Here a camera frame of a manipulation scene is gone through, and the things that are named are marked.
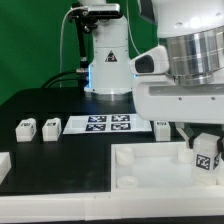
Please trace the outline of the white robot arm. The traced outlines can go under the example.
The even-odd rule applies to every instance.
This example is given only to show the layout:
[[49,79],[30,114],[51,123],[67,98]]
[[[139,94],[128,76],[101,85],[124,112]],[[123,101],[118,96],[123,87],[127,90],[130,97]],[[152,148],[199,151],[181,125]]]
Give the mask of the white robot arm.
[[106,0],[81,0],[98,20],[85,93],[101,100],[131,94],[145,120],[224,124],[224,0],[137,0],[157,26],[158,44],[130,59],[127,21]]

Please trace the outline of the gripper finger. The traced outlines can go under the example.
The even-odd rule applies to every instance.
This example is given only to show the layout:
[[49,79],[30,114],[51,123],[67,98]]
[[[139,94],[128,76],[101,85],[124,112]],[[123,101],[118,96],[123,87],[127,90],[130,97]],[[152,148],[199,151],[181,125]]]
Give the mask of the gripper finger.
[[176,122],[175,127],[176,127],[176,130],[178,131],[178,133],[185,140],[186,147],[188,149],[192,149],[196,135],[194,134],[191,127],[187,123],[183,123],[183,122]]
[[224,161],[224,135],[220,136],[217,140],[217,150],[220,158]]

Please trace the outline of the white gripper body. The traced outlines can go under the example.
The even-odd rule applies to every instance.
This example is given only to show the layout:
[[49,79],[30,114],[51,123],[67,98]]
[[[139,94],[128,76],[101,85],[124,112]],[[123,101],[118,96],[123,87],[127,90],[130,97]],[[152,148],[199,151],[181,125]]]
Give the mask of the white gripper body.
[[159,45],[130,61],[136,112],[145,120],[224,124],[224,69],[211,84],[181,86],[167,75],[167,50]]

